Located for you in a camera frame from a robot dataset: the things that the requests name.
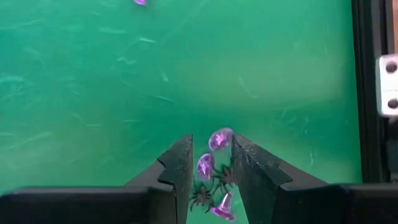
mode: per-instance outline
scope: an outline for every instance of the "black plastic part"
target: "black plastic part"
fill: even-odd
[[[0,197],[0,223],[185,224],[192,142],[185,135],[125,187],[12,191]]]
[[[376,109],[375,64],[388,53],[386,0],[352,0],[352,8],[363,182],[387,182],[386,121]]]
[[[387,39],[387,52],[388,54],[395,53],[395,39],[394,39],[394,9],[392,2],[394,0],[386,0],[386,39]]]
[[[329,185],[239,135],[231,162],[250,224],[398,220],[398,185]]]

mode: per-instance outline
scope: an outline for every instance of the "green table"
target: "green table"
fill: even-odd
[[[122,185],[185,133],[196,161],[226,126],[361,181],[351,1],[147,2],[0,3],[1,192]],[[224,222],[204,210],[188,223]],[[233,212],[247,223],[239,196]]]

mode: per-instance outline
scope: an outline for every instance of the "black spider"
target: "black spider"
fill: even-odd
[[[216,192],[217,189],[221,188],[221,193],[226,194],[228,193],[228,188],[226,185],[228,184],[231,188],[233,187],[233,184],[235,184],[236,180],[235,177],[232,175],[231,172],[231,167],[227,165],[221,165],[221,171],[218,171],[214,169],[214,172],[216,173],[213,175],[213,180],[215,178],[218,179],[218,184],[216,188],[214,189],[213,193]]]
[[[199,187],[197,187],[195,184],[195,190],[193,191],[193,196],[190,198],[190,201],[193,200],[193,202],[191,204],[191,208],[190,208],[191,212],[192,212],[192,208],[193,208],[194,204],[196,204],[197,206],[199,206],[200,203],[202,206],[207,204],[208,209],[206,210],[205,213],[210,211],[211,207],[214,207],[214,200],[212,198],[213,194],[210,193],[211,189],[207,190],[203,183],[201,183]]]

